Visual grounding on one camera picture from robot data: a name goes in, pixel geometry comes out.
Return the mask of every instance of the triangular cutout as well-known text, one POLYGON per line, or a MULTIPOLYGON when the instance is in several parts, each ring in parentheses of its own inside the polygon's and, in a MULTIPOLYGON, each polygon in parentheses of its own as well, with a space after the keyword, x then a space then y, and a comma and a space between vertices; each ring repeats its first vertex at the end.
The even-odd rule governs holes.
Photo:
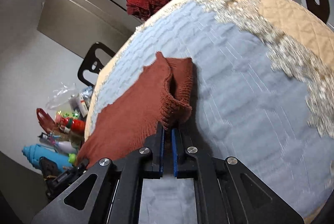
POLYGON ((240 178, 254 209, 260 208, 261 206, 272 201, 272 198, 266 192, 264 192, 264 190, 261 189, 247 174, 241 173, 240 178))
POLYGON ((77 210, 83 210, 96 179, 96 174, 89 175, 86 180, 84 180, 64 199, 64 203, 76 208, 77 210))

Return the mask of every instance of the clutter of items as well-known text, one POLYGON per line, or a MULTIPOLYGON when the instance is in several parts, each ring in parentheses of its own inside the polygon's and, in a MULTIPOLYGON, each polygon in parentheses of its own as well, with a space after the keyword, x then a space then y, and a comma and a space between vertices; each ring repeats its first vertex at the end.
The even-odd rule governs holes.
POLYGON ((36 109, 39 125, 43 129, 38 135, 40 143, 24 147, 22 153, 34 168, 41 170, 50 200, 68 187, 69 178, 66 178, 64 185, 59 181, 55 185, 54 180, 58 175, 67 172, 75 181, 86 169, 77 165, 76 156, 84 142, 92 93, 91 86, 79 91, 75 84, 62 85, 53 91, 45 108, 50 113, 56 112, 54 118, 44 109, 36 109))

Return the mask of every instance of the brown cloth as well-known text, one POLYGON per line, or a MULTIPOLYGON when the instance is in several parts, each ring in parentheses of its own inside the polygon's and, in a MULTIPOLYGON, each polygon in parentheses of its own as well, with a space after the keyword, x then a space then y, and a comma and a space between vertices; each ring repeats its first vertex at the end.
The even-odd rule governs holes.
POLYGON ((101 158, 117 160, 143 146, 155 134, 157 122, 165 128, 185 122, 191 114, 191 58, 165 58, 144 67, 138 80, 113 104, 99 113, 93 134, 78 153, 77 161, 88 158, 88 167, 101 158))

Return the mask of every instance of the green bottle cap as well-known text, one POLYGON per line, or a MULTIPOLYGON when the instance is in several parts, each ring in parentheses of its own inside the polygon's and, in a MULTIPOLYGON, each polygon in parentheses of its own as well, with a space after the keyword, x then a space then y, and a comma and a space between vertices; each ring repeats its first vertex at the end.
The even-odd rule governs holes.
POLYGON ((76 162, 76 154, 69 154, 68 155, 68 162, 71 163, 72 165, 74 165, 74 163, 76 162))

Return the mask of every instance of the lace trim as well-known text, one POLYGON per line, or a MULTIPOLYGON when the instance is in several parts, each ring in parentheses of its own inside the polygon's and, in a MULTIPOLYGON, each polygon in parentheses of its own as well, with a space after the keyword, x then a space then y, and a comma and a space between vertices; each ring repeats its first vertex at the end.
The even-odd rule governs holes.
MULTIPOLYGON (((190 0, 184 0, 165 9, 161 17, 166 17, 190 0)), ((308 124, 318 129, 320 136, 334 138, 334 72, 304 45, 271 25, 258 13, 260 0, 194 0, 206 12, 214 11, 220 23, 234 23, 241 31, 256 35, 268 46, 268 58, 273 70, 283 70, 289 77, 308 84, 309 95, 306 103, 310 109, 308 124)), ((128 45, 138 33, 143 32, 151 22, 136 28, 128 40, 128 45)))

